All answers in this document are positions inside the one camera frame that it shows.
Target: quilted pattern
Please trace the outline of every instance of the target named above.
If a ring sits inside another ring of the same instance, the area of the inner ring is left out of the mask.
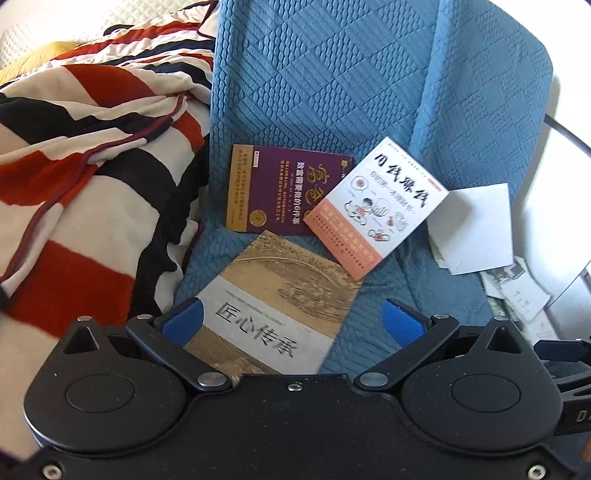
[[[519,188],[552,68],[540,42],[486,0],[226,0],[212,97],[210,209],[177,302],[253,240],[222,228],[230,149],[352,155],[389,135],[449,189]],[[330,258],[316,238],[290,238]],[[379,311],[395,296],[462,323],[490,316],[475,274],[437,268],[425,226],[364,281],[323,366],[355,375],[397,349]]]
[[[0,69],[52,41],[85,43],[111,25],[135,25],[180,10],[196,0],[37,1],[36,10],[0,35]]]

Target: white bedding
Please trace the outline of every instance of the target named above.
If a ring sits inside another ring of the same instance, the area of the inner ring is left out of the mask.
[[[52,41],[100,37],[115,24],[136,24],[198,0],[8,0],[0,7],[0,69]]]

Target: purple book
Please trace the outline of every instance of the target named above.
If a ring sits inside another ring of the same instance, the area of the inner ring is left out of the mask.
[[[304,217],[352,167],[346,155],[234,145],[226,227],[237,232],[313,235]]]

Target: striped blanket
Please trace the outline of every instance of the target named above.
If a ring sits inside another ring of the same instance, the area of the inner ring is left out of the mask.
[[[196,4],[0,89],[5,314],[59,336],[170,308],[207,182],[215,29]]]

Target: book cover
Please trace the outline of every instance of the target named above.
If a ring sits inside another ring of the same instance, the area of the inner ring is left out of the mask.
[[[351,169],[346,155],[234,145],[226,227],[311,235],[302,220]]]
[[[435,177],[385,138],[304,219],[356,280],[447,196]]]
[[[235,380],[316,373],[360,285],[339,264],[264,232],[197,295],[203,327],[186,348]]]

